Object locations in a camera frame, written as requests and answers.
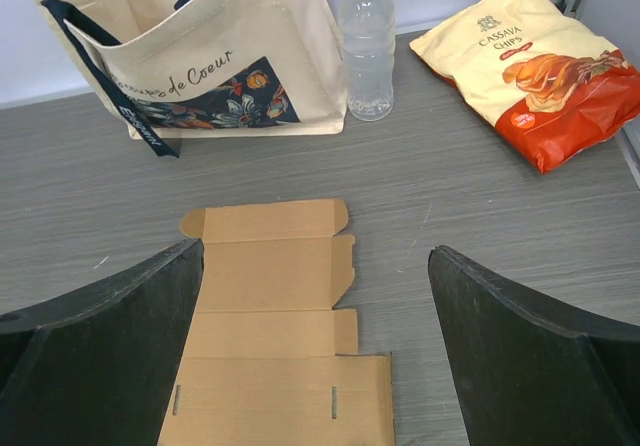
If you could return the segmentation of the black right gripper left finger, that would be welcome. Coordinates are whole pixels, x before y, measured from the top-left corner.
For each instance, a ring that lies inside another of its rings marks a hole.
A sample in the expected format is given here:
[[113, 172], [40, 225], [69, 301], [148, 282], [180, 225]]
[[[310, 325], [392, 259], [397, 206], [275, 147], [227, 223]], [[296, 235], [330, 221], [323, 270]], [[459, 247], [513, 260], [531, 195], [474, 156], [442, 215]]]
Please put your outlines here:
[[183, 240], [1, 317], [4, 445], [155, 445], [204, 269]]

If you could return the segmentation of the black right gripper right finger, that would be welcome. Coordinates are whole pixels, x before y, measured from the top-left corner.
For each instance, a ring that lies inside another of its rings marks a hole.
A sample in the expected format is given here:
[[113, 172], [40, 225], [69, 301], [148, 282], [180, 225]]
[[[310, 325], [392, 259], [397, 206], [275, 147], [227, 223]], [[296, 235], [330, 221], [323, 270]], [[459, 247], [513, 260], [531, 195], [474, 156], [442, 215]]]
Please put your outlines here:
[[448, 246], [432, 250], [428, 275], [470, 444], [638, 444], [638, 326]]

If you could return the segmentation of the brown cardboard box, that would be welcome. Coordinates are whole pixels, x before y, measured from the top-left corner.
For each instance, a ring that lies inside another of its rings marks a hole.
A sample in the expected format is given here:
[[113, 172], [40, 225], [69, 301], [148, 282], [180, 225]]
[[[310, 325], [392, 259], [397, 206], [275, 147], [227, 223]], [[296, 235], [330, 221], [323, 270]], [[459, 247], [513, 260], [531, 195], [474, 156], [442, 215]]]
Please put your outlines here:
[[340, 199], [202, 208], [203, 279], [163, 445], [391, 445], [391, 359], [359, 351]]

